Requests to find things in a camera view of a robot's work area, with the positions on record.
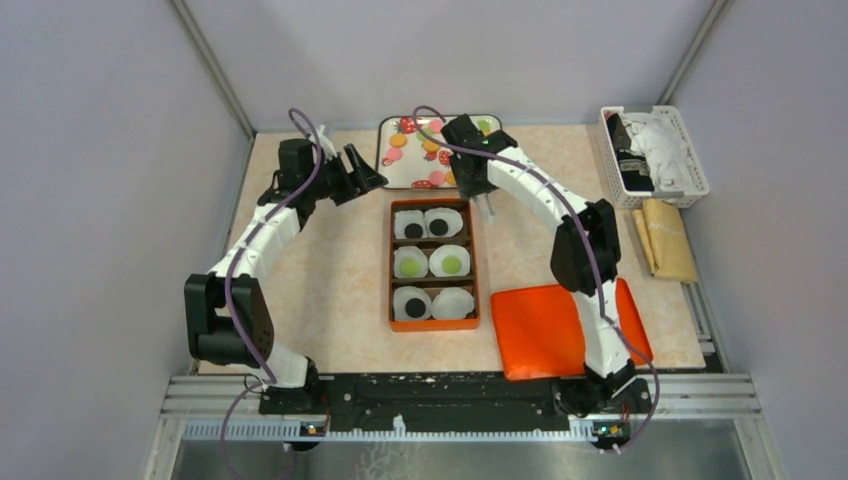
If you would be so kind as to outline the orange tin lid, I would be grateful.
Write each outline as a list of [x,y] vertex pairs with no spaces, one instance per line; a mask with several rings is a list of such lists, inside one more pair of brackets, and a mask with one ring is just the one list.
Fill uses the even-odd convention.
[[[629,286],[616,279],[605,285],[606,313],[614,301],[619,328],[648,360],[652,348]],[[505,377],[524,381],[584,376],[586,347],[573,295],[558,284],[494,293],[490,298],[493,325]]]

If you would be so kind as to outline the black sandwich cookie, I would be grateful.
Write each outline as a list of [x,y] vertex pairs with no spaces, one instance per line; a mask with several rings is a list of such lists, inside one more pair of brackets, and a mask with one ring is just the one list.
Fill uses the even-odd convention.
[[431,237],[445,237],[449,233],[450,225],[446,220],[436,218],[428,223],[428,229]]
[[404,304],[404,312],[410,318],[423,318],[426,315],[427,310],[427,302],[420,298],[411,298]]
[[418,239],[425,237],[425,230],[419,223],[410,223],[403,230],[405,239]]

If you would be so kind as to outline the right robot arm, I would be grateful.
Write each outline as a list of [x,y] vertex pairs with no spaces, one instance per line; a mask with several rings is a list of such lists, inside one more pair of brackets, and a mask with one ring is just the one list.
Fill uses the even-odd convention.
[[573,193],[544,172],[511,135],[503,130],[485,133],[467,114],[447,119],[419,106],[407,119],[415,133],[450,151],[456,188],[463,198],[502,190],[553,233],[550,269],[577,306],[587,400],[600,412],[614,411],[636,380],[634,360],[640,353],[620,322],[621,248],[611,203]]

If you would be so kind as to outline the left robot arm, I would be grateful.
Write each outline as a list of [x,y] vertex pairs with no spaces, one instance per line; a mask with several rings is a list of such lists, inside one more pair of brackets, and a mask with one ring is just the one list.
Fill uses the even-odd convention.
[[276,341],[261,284],[318,202],[342,205],[387,180],[354,145],[336,149],[323,126],[281,141],[277,159],[243,233],[214,266],[184,284],[187,342],[195,360],[242,368],[263,387],[283,388],[283,401],[303,414],[317,407],[321,388],[308,378],[309,358]]

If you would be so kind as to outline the green sandwich cookie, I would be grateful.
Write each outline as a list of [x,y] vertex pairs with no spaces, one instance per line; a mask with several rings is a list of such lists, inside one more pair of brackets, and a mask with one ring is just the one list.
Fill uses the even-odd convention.
[[404,278],[420,278],[426,274],[426,269],[418,259],[407,258],[400,262],[399,272]]
[[457,275],[463,270],[463,261],[455,255],[449,255],[443,258],[441,268],[446,275]]

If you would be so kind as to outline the metal tongs white handle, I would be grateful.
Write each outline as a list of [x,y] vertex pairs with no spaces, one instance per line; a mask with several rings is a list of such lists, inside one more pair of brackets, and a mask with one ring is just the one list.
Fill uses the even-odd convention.
[[496,214],[495,214],[493,205],[491,203],[491,199],[490,199],[489,194],[484,194],[482,196],[481,204],[482,204],[481,210],[483,211],[486,222],[489,225],[494,225],[495,222],[496,222]]

